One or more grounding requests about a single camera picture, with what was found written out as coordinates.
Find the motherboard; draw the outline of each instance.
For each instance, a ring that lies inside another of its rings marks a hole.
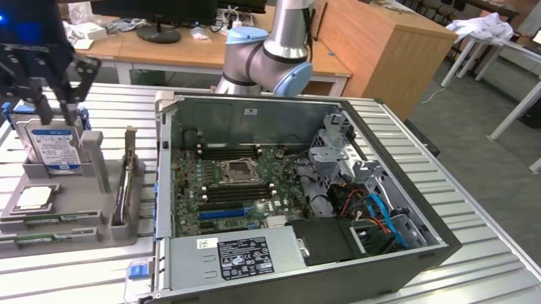
[[[300,178],[283,146],[177,149],[173,171],[175,236],[284,225],[310,213]]]

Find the robotic arm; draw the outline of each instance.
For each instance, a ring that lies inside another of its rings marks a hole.
[[[296,96],[312,76],[310,5],[314,0],[278,0],[272,32],[232,28],[216,92],[255,95],[262,88],[278,96]]]
[[[71,86],[65,74],[69,65],[81,77],[77,87]],[[42,125],[52,120],[42,81],[59,99],[65,123],[72,125],[77,103],[84,101],[99,68],[99,59],[75,54],[55,0],[1,0],[0,94],[33,104]]]

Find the monitor stand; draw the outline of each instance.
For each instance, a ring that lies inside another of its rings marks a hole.
[[[175,43],[180,40],[180,33],[172,29],[161,29],[161,22],[156,22],[155,27],[141,27],[137,29],[137,36],[140,39],[160,43],[168,44]]]

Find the power supply label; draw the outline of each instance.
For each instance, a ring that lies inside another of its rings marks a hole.
[[[76,147],[69,142],[73,139],[68,130],[32,130],[36,149],[42,163],[52,169],[69,170],[79,168],[81,161]]]
[[[271,253],[264,237],[219,242],[217,256],[224,280],[274,272]]]

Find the wooden cabinet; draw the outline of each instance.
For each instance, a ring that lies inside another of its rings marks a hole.
[[[331,0],[319,40],[352,73],[343,96],[379,98],[404,120],[457,38],[417,13]]]

